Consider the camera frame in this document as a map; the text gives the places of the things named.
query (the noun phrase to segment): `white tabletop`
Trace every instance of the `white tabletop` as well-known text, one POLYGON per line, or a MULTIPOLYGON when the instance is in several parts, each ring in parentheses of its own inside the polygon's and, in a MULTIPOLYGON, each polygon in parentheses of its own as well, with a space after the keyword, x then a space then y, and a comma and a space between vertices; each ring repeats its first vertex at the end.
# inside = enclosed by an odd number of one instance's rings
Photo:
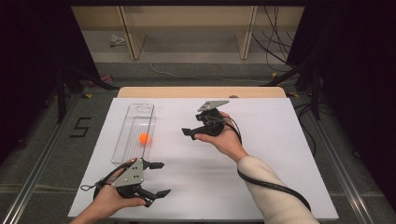
MULTIPOLYGON (((197 109, 207 100, 187 98, 116 98, 81 185, 91 185, 116 165, 111 158, 130 104, 154 104, 157 117, 150 161, 164 162, 147 170, 142 187, 151 192, 172 190, 150 208, 125 208, 113 217, 140 221, 258 221, 262 214, 236 172, 236 165, 211 145, 192 141, 181 128, 197 128, 197 109)), ((266 161, 291 188, 310 203, 319 220, 337 219, 329 193, 303 131, 287 98, 227 99, 219 110, 229 113, 242 134, 247 152, 266 161)), ((69 216, 77 216, 92 201, 93 190, 79 190, 69 216)))

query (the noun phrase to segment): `clear plastic box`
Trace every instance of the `clear plastic box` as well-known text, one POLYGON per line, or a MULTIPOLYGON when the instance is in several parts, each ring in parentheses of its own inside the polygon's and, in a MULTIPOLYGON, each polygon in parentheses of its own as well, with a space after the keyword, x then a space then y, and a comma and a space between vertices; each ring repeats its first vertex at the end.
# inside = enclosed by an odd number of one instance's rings
POLYGON ((121 164, 133 158, 148 161, 155 121, 154 105, 129 105, 111 162, 121 164))

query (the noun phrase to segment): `human hand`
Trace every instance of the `human hand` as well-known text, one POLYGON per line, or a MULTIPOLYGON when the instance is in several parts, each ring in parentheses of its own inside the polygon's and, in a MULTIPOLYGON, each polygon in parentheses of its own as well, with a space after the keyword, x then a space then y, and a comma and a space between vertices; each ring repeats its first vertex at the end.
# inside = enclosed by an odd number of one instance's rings
MULTIPOLYGON (((221 111, 220 114, 227 119, 227 123, 233 126, 233 123, 229 119, 230 115, 221 111)), ((236 133, 227 125, 224 126, 224 130, 218 136, 197 133, 194 138, 212 144, 219 152, 230 157, 235 162, 239 162, 239 160, 248 156, 239 142, 236 133)))
MULTIPOLYGON (((122 172, 122 169, 118 170, 113 176, 117 177, 121 175, 122 172)), ((146 202, 140 198, 122 198, 115 188, 110 185, 104 185, 93 202, 70 223, 95 223, 101 219, 111 217, 121 208, 136 207, 145 204, 146 202)))

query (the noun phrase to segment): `beige sleeve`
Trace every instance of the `beige sleeve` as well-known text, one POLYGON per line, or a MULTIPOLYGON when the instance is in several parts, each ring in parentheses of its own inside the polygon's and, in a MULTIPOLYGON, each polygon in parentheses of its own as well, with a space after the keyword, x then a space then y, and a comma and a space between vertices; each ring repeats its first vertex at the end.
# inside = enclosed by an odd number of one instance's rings
MULTIPOLYGON (((247 156, 238 162, 238 170, 251 178, 286 186, 265 162, 247 156)), ((318 223, 296 197, 274 189, 246 183, 254 202, 262 211, 265 224, 318 223)))

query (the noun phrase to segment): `forearm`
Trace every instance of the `forearm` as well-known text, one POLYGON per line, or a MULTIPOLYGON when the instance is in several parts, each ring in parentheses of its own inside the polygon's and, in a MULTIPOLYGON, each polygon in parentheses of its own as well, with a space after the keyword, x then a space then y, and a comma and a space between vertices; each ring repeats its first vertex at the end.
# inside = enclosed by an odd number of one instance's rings
POLYGON ((101 220, 100 214, 97 214, 97 209, 91 205, 82 211, 76 218, 74 218, 70 224, 93 224, 101 220))
MULTIPOLYGON (((285 186, 275 172, 257 158, 244 157, 238 162, 238 170, 251 178, 285 186)), ((250 183, 247 188, 262 211, 265 223, 318 223, 304 204, 288 193, 250 183)))

